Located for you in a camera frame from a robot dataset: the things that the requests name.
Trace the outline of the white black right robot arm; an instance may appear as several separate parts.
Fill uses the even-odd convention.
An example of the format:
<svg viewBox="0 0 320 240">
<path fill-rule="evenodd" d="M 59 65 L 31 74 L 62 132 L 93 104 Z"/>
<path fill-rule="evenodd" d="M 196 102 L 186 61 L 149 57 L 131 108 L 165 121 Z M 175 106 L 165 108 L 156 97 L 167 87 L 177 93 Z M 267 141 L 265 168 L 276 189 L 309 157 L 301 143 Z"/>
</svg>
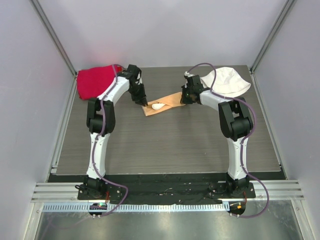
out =
<svg viewBox="0 0 320 240">
<path fill-rule="evenodd" d="M 247 171 L 248 136 L 254 128 L 250 108 L 244 98 L 232 98 L 213 92 L 201 83 L 199 75 L 185 73 L 182 104 L 197 103 L 218 111 L 220 129 L 228 143 L 229 165 L 226 174 L 226 193 L 238 197 L 248 187 Z"/>
</svg>

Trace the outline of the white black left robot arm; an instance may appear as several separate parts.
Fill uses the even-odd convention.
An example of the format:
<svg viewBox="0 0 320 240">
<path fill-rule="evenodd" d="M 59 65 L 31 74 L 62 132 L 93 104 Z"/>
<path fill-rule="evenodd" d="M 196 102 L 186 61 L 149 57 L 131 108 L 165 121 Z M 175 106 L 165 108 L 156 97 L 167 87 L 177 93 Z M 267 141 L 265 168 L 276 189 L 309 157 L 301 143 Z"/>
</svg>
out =
<svg viewBox="0 0 320 240">
<path fill-rule="evenodd" d="M 143 107 L 148 105 L 142 70 L 133 64 L 117 72 L 105 91 L 87 102 L 90 160 L 83 183 L 89 187 L 89 194 L 97 200 L 102 199 L 107 192 L 103 181 L 107 144 L 116 126 L 115 105 L 126 92 L 130 93 L 135 104 Z"/>
</svg>

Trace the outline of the white ceramic spoon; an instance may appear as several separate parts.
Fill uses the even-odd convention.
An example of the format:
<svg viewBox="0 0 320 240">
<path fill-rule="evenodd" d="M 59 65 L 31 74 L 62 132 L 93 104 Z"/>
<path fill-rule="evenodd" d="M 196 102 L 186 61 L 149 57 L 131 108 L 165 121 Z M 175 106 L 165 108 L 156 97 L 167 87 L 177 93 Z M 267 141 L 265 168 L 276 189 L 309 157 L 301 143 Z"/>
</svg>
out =
<svg viewBox="0 0 320 240">
<path fill-rule="evenodd" d="M 165 106 L 164 103 L 154 103 L 152 104 L 151 108 L 155 111 L 160 110 L 161 108 L 163 108 Z"/>
</svg>

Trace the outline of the beige satin napkin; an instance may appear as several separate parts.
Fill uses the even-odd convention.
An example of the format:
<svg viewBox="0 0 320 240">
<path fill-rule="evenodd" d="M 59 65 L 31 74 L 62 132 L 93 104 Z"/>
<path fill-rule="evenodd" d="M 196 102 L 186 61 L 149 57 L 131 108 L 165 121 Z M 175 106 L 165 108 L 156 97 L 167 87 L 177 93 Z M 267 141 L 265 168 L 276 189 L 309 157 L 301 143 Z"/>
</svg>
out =
<svg viewBox="0 0 320 240">
<path fill-rule="evenodd" d="M 142 106 L 143 113 L 146 117 L 156 115 L 159 113 L 162 113 L 164 111 L 170 110 L 172 108 L 182 107 L 185 104 L 181 103 L 182 99 L 182 92 L 176 92 L 167 96 L 164 96 L 162 98 L 153 100 L 160 102 L 162 104 L 165 104 L 164 107 L 162 107 L 160 110 L 153 110 L 151 105 L 148 106 Z"/>
</svg>

